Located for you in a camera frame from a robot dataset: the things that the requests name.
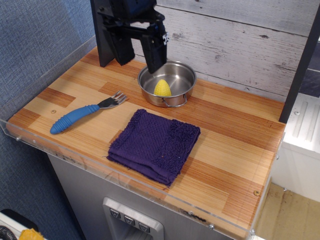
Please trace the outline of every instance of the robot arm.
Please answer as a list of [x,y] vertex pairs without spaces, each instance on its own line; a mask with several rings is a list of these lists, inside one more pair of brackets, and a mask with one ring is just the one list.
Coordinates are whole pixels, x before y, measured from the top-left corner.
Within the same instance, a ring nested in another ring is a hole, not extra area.
[[[135,57],[131,39],[140,40],[150,73],[167,62],[169,39],[163,24],[165,16],[154,10],[156,4],[156,0],[109,0],[109,4],[98,7],[103,35],[121,65]],[[135,22],[149,23],[149,26],[131,26]]]

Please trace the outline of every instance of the metal bowl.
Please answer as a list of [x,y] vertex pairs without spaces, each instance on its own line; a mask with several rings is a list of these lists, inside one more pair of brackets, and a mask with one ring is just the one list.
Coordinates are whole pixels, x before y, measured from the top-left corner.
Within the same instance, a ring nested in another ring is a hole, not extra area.
[[[171,90],[171,96],[154,94],[155,87],[164,79]],[[138,84],[144,98],[159,107],[180,107],[187,103],[197,82],[195,71],[179,61],[167,61],[161,68],[150,74],[148,67],[144,67],[138,74]]]

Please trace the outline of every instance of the pot handle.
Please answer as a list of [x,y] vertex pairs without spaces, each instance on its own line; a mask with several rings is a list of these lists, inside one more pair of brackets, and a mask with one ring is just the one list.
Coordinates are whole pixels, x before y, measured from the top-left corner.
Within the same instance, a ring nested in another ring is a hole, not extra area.
[[183,105],[185,105],[185,104],[187,103],[187,96],[186,96],[186,94],[183,94],[183,98],[184,98],[184,103],[182,103],[182,104],[180,104],[180,105],[175,105],[175,106],[169,105],[169,104],[166,102],[166,100],[165,100],[164,97],[162,98],[162,101],[166,104],[167,107],[175,108],[175,107],[181,107],[181,106],[183,106]]

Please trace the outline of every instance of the yellow toy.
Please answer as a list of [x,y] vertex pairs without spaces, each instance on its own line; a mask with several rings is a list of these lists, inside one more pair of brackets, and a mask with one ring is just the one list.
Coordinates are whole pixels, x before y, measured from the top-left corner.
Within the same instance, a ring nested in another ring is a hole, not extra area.
[[170,87],[169,87],[168,83],[164,79],[161,79],[155,85],[154,95],[164,96],[164,97],[170,97],[171,96]]
[[44,237],[32,228],[23,230],[19,240],[44,240]]

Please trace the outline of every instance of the control panel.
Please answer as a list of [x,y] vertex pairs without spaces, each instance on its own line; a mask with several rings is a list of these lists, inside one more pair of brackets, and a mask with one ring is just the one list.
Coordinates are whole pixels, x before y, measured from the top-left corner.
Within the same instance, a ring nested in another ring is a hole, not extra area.
[[103,209],[114,239],[127,240],[139,235],[139,239],[164,240],[164,226],[159,221],[109,197],[103,199]]

